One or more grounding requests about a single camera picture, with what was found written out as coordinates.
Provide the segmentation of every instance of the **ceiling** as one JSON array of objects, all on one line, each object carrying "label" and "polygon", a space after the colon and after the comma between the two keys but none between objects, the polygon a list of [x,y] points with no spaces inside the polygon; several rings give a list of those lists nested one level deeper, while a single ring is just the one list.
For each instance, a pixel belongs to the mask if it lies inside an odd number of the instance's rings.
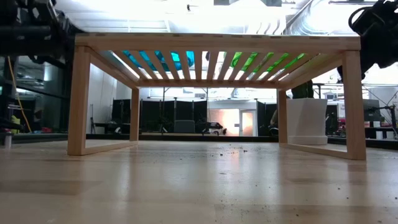
[{"label": "ceiling", "polygon": [[215,6],[214,0],[58,0],[56,8],[87,32],[281,34],[286,18],[308,0],[282,2],[267,7],[261,0],[229,6]]}]

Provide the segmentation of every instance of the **white planter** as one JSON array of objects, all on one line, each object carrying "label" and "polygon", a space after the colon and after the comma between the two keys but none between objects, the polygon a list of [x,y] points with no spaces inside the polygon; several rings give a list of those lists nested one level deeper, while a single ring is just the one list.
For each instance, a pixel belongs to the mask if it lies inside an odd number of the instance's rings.
[{"label": "white planter", "polygon": [[325,114],[328,100],[287,100],[287,142],[289,144],[325,145]]}]

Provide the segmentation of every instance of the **light wood floor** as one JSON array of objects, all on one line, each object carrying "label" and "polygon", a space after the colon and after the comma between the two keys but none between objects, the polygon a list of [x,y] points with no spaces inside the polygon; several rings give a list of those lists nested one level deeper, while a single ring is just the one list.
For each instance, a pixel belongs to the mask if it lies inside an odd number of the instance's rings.
[{"label": "light wood floor", "polygon": [[65,150],[0,149],[0,223],[398,223],[398,151],[363,162],[272,143]]}]

